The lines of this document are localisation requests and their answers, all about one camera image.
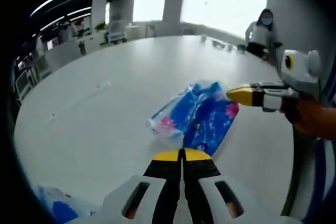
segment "wall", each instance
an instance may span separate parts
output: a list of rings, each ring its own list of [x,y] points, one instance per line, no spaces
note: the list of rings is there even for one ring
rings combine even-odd
[[[90,31],[92,31],[92,28],[91,28],[91,16],[84,17],[84,19],[83,19],[83,28],[84,29],[90,28]]]
[[[110,5],[110,20],[115,20],[115,17],[118,16],[120,19],[126,19],[128,22],[132,22],[133,6],[134,0],[114,0]]]
[[[91,8],[91,27],[92,33],[95,33],[95,27],[105,22],[105,7],[107,0],[92,0]]]

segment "chair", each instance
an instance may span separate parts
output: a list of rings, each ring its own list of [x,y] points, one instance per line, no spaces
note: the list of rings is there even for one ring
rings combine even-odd
[[[126,40],[126,27],[127,27],[127,20],[116,20],[111,21],[109,24],[109,34],[108,34],[108,41],[114,42],[117,40]]]
[[[28,80],[28,73],[25,70],[19,78],[15,81],[16,92],[19,98],[20,103],[23,102],[24,98],[28,93],[33,89],[33,84]]]
[[[38,82],[42,81],[51,74],[51,69],[48,66],[45,56],[42,56],[36,60],[34,68],[38,76]]]

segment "white table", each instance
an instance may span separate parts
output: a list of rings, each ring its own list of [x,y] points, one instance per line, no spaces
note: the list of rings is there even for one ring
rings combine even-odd
[[[102,49],[36,86],[20,109],[14,136],[31,183],[100,205],[132,175],[144,173],[159,151],[146,119],[188,84],[213,79],[233,87],[278,79],[261,59],[200,40],[149,38]],[[278,112],[240,106],[214,161],[280,214],[292,174],[292,126]]]

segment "person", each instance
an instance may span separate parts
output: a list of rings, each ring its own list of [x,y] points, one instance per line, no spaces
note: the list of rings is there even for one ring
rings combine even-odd
[[[43,42],[42,42],[42,35],[39,33],[36,38],[36,44],[35,44],[35,50],[37,53],[37,57],[41,57],[44,55],[44,48],[43,48]]]
[[[274,55],[275,47],[281,43],[277,41],[276,29],[273,21],[273,13],[269,9],[262,10],[257,21],[252,22],[245,32],[247,43],[246,51],[266,59],[267,55]]]
[[[61,28],[58,34],[59,44],[67,42],[68,40],[74,38],[77,35],[78,35],[78,32],[77,32],[76,26],[70,22],[68,17],[65,17],[65,22],[61,25]]]

